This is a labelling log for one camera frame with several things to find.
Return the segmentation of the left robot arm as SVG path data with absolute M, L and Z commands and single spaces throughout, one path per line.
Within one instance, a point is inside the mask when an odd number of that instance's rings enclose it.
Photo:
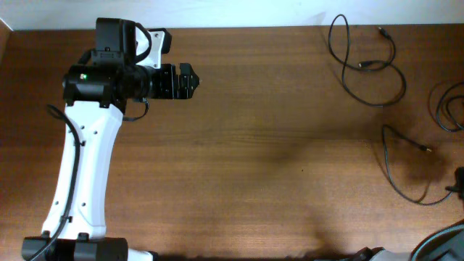
M 41 234 L 22 243 L 25 260 L 145 260 L 153 251 L 131 249 L 106 235 L 105 195 L 113 146 L 128 121 L 129 100 L 190 99 L 200 83 L 188 63 L 164 64 L 171 34 L 119 18 L 96 20 L 96 45 L 63 77 L 64 109 L 48 106 L 66 126 L 54 200 Z

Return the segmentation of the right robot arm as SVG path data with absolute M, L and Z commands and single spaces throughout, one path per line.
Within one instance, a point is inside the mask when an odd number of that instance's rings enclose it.
M 424 239 L 410 255 L 411 261 L 463 261 L 463 221 Z

